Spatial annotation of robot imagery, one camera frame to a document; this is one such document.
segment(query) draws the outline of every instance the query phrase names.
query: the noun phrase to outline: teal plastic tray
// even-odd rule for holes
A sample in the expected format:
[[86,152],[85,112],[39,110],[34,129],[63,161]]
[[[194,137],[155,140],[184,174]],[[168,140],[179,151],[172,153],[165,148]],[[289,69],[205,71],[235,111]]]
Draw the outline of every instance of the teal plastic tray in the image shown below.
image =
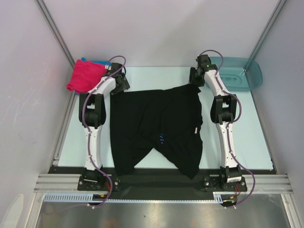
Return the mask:
[[[217,67],[222,61],[221,57],[210,57],[210,59]],[[225,57],[219,75],[229,91],[251,91],[259,88],[263,83],[260,66],[256,61],[247,58]]]

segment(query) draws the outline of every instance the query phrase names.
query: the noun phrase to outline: blue logo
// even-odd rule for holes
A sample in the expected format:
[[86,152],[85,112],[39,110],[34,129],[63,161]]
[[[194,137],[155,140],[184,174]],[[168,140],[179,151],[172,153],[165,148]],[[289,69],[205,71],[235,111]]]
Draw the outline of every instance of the blue logo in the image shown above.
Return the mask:
[[163,134],[160,135],[160,138],[161,138],[160,141],[161,141],[161,143],[163,144],[163,141],[164,141],[164,139],[163,139]]

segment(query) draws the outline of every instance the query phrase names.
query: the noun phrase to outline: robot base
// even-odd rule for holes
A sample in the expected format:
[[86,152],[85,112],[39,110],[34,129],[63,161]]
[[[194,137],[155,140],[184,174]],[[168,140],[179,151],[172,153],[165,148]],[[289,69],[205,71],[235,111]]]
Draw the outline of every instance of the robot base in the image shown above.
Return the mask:
[[[113,189],[112,191],[120,191],[120,179],[116,175],[110,176]],[[79,181],[78,181],[78,191],[107,191],[108,188],[105,185],[107,182],[107,178],[101,174],[97,170],[87,170],[86,168],[83,169]]]
[[236,192],[236,186],[239,187],[241,192],[247,191],[247,185],[245,178],[242,177],[241,181],[225,183],[220,176],[214,177],[204,177],[203,180],[204,190],[206,192],[214,192],[214,191],[227,191],[227,192]]

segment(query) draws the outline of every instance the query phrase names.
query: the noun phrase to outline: metal floor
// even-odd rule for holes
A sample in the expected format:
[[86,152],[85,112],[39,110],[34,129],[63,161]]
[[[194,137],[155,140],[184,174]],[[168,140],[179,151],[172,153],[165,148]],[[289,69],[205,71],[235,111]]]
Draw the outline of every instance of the metal floor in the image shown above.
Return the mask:
[[106,203],[94,210],[81,206],[53,213],[71,205],[44,202],[36,228],[290,228],[280,194],[253,195],[237,209],[219,204]]

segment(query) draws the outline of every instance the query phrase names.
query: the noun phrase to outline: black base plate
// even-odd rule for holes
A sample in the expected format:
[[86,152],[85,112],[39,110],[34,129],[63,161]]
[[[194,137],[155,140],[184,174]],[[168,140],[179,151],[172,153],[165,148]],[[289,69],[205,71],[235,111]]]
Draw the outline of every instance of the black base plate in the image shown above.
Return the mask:
[[83,169],[79,181],[78,191],[107,191],[107,187],[104,185],[105,177],[100,174],[97,170],[91,171]]
[[[81,174],[83,167],[50,167],[49,174]],[[104,167],[103,171],[111,175],[114,189],[115,168]],[[251,170],[255,175],[276,174],[275,170]],[[178,169],[135,169],[130,175],[118,176],[120,191],[112,192],[111,199],[115,200],[212,200],[213,191],[205,191],[204,177],[216,178],[221,174],[220,169],[201,169],[190,180]]]
[[213,191],[236,192],[236,185],[240,188],[241,191],[243,192],[247,191],[247,185],[244,177],[242,177],[241,181],[239,182],[222,183],[219,176],[217,177],[207,176],[204,177],[203,184],[206,192],[213,192]]

